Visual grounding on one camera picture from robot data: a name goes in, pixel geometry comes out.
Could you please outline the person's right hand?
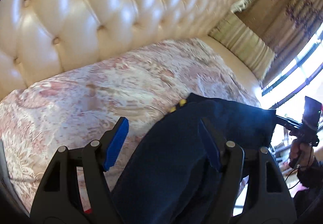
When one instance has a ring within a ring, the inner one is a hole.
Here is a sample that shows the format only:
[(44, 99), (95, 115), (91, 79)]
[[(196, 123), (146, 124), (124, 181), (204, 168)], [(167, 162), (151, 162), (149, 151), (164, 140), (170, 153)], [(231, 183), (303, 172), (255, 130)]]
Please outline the person's right hand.
[(289, 157), (291, 168), (299, 165), (301, 169), (305, 170), (306, 167), (310, 167), (314, 162), (313, 147), (295, 139), (291, 144)]

